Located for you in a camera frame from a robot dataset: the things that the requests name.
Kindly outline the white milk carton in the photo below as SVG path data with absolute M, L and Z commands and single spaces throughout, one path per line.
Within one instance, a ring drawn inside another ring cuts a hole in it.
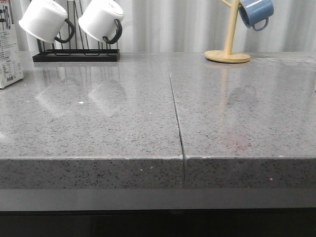
M 0 87 L 23 79 L 17 35 L 9 0 L 0 2 Z

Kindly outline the wooden mug tree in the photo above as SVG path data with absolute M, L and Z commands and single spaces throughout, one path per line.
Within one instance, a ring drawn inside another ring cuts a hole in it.
M 222 0 L 222 2 L 230 8 L 229 22 L 227 27 L 224 49 L 209 50 L 206 51 L 204 55 L 208 60 L 221 63 L 237 64 L 249 62 L 250 56 L 248 54 L 232 51 L 240 1 L 233 0 L 231 3 L 228 3 L 226 0 Z

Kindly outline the white mug right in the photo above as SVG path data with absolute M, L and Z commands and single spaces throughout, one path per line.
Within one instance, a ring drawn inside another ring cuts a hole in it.
M 114 44 L 121 37 L 123 18 L 123 10 L 114 0 L 92 0 L 78 23 L 95 40 Z

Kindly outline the white mug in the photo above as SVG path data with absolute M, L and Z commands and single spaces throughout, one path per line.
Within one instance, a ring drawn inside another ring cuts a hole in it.
M 92 0 L 78 23 L 95 40 L 114 44 L 121 37 L 123 18 L 123 10 L 114 0 Z
M 65 23 L 70 27 L 70 34 L 68 38 L 61 39 L 57 35 Z M 46 43 L 67 43 L 76 30 L 68 19 L 66 10 L 53 0 L 31 1 L 19 20 L 19 25 L 27 33 Z

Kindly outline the blue mug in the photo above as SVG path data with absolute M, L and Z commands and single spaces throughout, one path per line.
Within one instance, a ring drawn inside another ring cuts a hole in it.
M 247 28 L 254 31 L 265 29 L 269 23 L 269 17 L 274 13 L 272 0 L 242 0 L 239 14 Z

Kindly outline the white mug left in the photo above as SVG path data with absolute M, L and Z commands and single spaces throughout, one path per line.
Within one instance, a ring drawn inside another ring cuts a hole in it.
M 70 27 L 70 34 L 68 38 L 61 39 L 57 35 L 65 23 Z M 19 20 L 19 25 L 27 33 L 46 43 L 67 43 L 76 30 L 68 19 L 66 10 L 53 0 L 31 1 Z

